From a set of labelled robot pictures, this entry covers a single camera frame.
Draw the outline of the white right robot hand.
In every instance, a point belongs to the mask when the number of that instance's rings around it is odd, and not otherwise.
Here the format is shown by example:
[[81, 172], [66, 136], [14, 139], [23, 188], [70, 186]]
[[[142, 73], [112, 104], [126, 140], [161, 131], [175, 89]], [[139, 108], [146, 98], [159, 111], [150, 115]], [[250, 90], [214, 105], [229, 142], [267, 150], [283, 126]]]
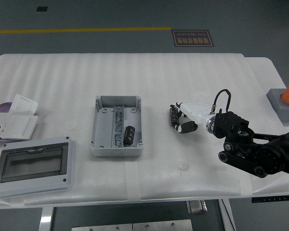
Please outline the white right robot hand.
[[215, 114], [209, 106], [198, 102], [176, 103], [170, 105], [170, 124], [179, 133], [194, 132], [203, 126], [207, 132], [213, 133]]

